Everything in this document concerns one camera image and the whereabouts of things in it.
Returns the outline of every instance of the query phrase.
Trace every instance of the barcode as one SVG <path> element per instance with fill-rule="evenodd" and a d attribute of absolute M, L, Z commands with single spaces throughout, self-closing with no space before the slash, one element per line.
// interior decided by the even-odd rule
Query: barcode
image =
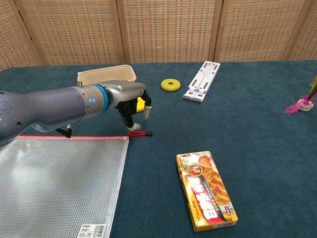
<path fill-rule="evenodd" d="M 104 233 L 104 229 L 105 229 L 105 226 L 99 226 L 99 227 L 96 227 L 96 230 L 99 228 L 98 232 L 96 233 L 95 232 L 95 235 L 94 237 L 96 238 L 99 238 L 99 237 L 103 237 L 103 233 Z"/>

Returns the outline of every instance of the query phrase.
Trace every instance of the clear mesh pouch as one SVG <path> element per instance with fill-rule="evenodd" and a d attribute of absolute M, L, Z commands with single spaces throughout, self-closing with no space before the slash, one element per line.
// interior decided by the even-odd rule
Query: clear mesh pouch
<path fill-rule="evenodd" d="M 19 136 L 0 148 L 0 238 L 108 238 L 128 136 Z"/>

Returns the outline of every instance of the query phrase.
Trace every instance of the label sticker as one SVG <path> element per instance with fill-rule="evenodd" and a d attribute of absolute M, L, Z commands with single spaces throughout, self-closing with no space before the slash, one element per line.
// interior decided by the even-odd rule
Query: label sticker
<path fill-rule="evenodd" d="M 83 224 L 77 238 L 103 238 L 105 230 L 105 224 Z"/>

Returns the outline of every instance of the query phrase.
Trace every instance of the zipper pull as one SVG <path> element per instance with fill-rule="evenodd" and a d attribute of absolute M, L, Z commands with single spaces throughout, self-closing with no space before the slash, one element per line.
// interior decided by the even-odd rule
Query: zipper pull
<path fill-rule="evenodd" d="M 152 136 L 151 131 L 131 131 L 127 133 L 127 136 L 132 137 L 132 136 Z"/>

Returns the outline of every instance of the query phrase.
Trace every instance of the cracker box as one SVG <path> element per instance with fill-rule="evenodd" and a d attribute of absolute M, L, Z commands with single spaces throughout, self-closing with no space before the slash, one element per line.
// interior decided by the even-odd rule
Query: cracker box
<path fill-rule="evenodd" d="M 210 151 L 179 154 L 176 160 L 194 230 L 235 225 L 238 217 Z"/>

